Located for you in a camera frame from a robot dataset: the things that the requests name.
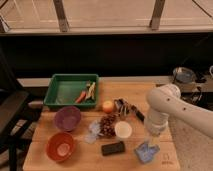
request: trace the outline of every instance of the wooden cutting board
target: wooden cutting board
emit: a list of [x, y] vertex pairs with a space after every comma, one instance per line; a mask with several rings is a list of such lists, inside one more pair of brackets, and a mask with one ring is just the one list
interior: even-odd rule
[[152, 162], [141, 164], [134, 153], [134, 149], [150, 138], [144, 125], [135, 115], [130, 114], [127, 121], [133, 128], [130, 138], [124, 141], [125, 153], [111, 156], [102, 156], [101, 145], [116, 142], [115, 138], [98, 139], [94, 144], [84, 141], [88, 133], [89, 124], [100, 119], [105, 114], [101, 111], [101, 104], [105, 100], [123, 98], [146, 114], [149, 106], [146, 102], [146, 94], [155, 87], [154, 83], [143, 82], [100, 82], [99, 103], [95, 109], [82, 111], [82, 120], [78, 127], [70, 134], [77, 142], [76, 149], [70, 158], [62, 163], [50, 160], [45, 154], [48, 139], [59, 132], [53, 125], [55, 112], [45, 110], [37, 124], [33, 142], [30, 145], [25, 163], [24, 171], [177, 171], [180, 170], [176, 150], [169, 128], [159, 137], [151, 138], [151, 143], [157, 144], [160, 151], [155, 155]]

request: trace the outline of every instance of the black wall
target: black wall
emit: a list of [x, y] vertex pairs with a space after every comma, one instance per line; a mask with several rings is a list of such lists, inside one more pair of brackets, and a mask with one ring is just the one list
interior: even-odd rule
[[213, 64], [212, 34], [11, 35], [1, 36], [0, 43], [17, 77], [171, 75], [177, 66], [207, 71]]

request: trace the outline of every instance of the cable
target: cable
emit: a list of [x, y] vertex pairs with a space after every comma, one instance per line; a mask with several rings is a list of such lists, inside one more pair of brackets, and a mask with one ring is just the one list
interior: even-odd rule
[[200, 86], [197, 86], [196, 89], [198, 91], [194, 91], [186, 100], [189, 101], [191, 104], [197, 105], [200, 99], [203, 96], [203, 92]]
[[213, 19], [213, 16], [210, 13], [208, 13], [208, 11], [205, 10], [205, 8], [203, 8], [198, 2], [196, 2], [195, 0], [192, 0], [192, 2], [194, 2], [198, 6], [198, 8], [200, 8], [206, 15], [208, 15], [210, 18]]
[[0, 5], [0, 9], [2, 9], [8, 1], [9, 1], [9, 0], [5, 0], [5, 1]]

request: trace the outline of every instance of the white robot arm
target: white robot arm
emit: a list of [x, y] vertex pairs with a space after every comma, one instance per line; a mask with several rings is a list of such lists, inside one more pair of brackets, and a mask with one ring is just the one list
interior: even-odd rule
[[213, 112], [184, 102], [180, 95], [174, 84], [156, 87], [147, 94], [150, 108], [144, 124], [148, 131], [160, 135], [168, 125], [169, 115], [173, 115], [213, 138]]

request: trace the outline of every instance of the black phone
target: black phone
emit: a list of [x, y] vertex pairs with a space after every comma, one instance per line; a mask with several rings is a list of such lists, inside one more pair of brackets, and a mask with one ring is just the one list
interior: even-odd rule
[[118, 143], [102, 145], [101, 152], [103, 156], [115, 153], [122, 153], [125, 152], [125, 144], [123, 141], [120, 141]]

